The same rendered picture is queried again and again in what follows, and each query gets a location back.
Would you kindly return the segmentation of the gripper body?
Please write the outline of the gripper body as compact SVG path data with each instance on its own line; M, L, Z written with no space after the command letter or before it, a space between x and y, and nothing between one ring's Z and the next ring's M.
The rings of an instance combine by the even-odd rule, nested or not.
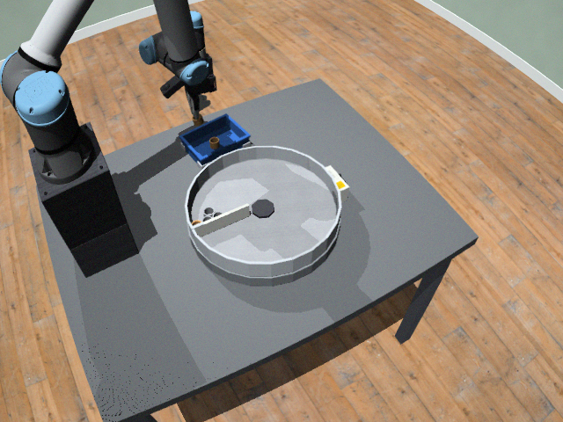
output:
M206 57L205 60L207 61L207 63L209 64L209 67L210 67L210 72L208 73L207 78L203 82L201 82L201 84L198 84L198 85L195 85L195 86L190 86L190 85L187 85L187 84L184 85L185 89L186 89L186 91L187 91L187 93L189 94L190 97L193 96L192 89L195 90L197 95L200 95L202 93L217 91L216 77L215 77L214 72L213 72L212 57L210 57L208 53L206 53L206 56L207 57Z

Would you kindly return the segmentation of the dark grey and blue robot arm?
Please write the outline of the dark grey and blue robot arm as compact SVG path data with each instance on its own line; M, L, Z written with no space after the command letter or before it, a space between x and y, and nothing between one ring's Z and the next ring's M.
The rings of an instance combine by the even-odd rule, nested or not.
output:
M61 54L93 1L53 0L33 37L0 69L4 95L35 147L38 172L54 185L80 178L94 159L91 138L78 125L68 86L57 74ZM198 85L208 76L204 25L199 12L190 12L188 0L153 2L162 32L141 41L139 53L146 64L160 62L175 75L160 87L169 98L185 84Z

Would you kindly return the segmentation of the blue crate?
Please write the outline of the blue crate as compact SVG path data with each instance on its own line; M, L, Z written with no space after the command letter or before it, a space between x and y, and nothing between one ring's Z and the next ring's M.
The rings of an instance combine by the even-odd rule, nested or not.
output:
M219 138L218 149L210 148L209 139L211 137ZM236 149L251 147L250 137L251 135L227 113L179 136L181 148L189 154L201 170L221 155Z

